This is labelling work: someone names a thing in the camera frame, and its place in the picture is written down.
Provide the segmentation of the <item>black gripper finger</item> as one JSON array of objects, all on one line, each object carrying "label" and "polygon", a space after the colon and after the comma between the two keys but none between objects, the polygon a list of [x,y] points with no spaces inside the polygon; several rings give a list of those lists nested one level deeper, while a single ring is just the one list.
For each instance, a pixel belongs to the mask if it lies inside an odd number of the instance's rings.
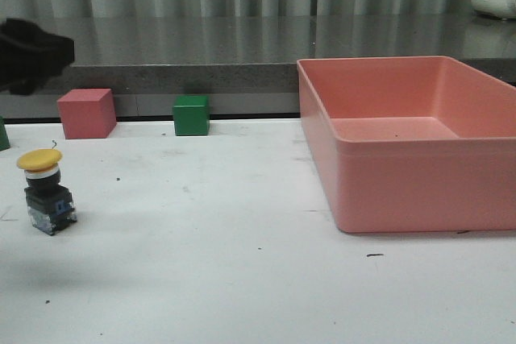
[{"label": "black gripper finger", "polygon": [[25,19],[1,22],[1,91],[31,95],[75,61],[73,39]]}]

